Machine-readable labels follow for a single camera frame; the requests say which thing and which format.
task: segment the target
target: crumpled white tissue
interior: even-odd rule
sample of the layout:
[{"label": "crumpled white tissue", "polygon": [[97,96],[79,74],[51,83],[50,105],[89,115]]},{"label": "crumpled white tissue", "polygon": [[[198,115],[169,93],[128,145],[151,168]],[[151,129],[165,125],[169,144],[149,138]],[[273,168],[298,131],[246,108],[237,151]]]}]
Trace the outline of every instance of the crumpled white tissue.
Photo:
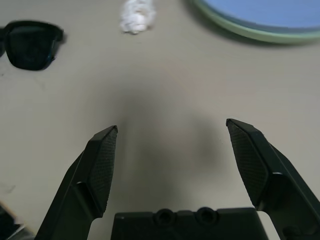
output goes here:
[{"label": "crumpled white tissue", "polygon": [[155,21],[153,0],[128,0],[121,13],[120,27],[125,33],[138,34],[150,28]]}]

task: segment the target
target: sunglasses frame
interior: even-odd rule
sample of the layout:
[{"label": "sunglasses frame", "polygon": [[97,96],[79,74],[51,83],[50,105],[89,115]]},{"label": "sunglasses frame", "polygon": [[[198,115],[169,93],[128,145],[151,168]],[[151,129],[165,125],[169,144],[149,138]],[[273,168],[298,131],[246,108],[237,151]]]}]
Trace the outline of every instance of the sunglasses frame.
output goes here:
[{"label": "sunglasses frame", "polygon": [[[13,29],[18,28],[18,27],[41,27],[41,28],[44,28],[44,29],[47,29],[47,30],[50,30],[53,32],[55,37],[53,39],[50,51],[48,52],[48,56],[42,65],[37,65],[34,67],[30,67],[28,69],[17,67],[14,65],[14,60],[13,60],[14,54],[11,51],[8,35]],[[10,63],[13,66],[15,66],[16,68],[24,69],[24,70],[31,70],[31,71],[39,71],[39,70],[43,70],[46,67],[48,67],[50,65],[50,63],[54,60],[54,49],[56,48],[57,42],[61,42],[64,38],[64,31],[61,28],[59,28],[58,26],[50,24],[50,23],[46,23],[46,22],[32,21],[32,20],[12,21],[8,25],[6,25],[2,29],[2,31],[0,31],[0,32],[2,32],[2,34],[1,34],[2,36],[0,36],[0,39],[2,39],[4,42],[4,49],[6,51],[6,54],[9,58]]]}]

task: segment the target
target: beige table surface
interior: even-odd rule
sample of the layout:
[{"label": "beige table surface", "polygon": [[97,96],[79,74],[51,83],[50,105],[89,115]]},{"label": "beige table surface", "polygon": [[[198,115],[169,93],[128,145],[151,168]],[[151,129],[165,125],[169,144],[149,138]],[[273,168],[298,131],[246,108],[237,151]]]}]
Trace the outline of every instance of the beige table surface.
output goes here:
[{"label": "beige table surface", "polygon": [[[44,71],[0,58],[0,192],[36,232],[68,167],[98,131],[118,125],[104,218],[251,206],[226,118],[253,124],[320,198],[320,45],[254,44],[209,29],[182,0],[158,0],[152,31],[121,34],[120,0],[3,0],[0,24],[34,19],[67,41]],[[271,240],[278,239],[261,214]]]}]

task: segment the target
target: black sunglasses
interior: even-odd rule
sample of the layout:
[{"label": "black sunglasses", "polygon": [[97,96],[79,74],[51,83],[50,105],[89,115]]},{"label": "black sunglasses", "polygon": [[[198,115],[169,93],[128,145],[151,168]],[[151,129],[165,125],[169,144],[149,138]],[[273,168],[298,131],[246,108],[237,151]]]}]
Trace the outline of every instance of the black sunglasses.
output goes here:
[{"label": "black sunglasses", "polygon": [[25,70],[43,70],[55,59],[57,42],[64,31],[58,26],[38,21],[13,21],[0,28],[2,54],[13,66]]}]

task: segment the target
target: sunglasses lens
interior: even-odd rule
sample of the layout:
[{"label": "sunglasses lens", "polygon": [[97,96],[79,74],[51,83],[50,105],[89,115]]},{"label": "sunglasses lens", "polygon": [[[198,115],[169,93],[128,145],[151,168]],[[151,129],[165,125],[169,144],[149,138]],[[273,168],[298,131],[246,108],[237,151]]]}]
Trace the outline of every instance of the sunglasses lens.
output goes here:
[{"label": "sunglasses lens", "polygon": [[20,69],[41,70],[51,61],[55,34],[40,26],[15,27],[8,34],[8,56]]}]

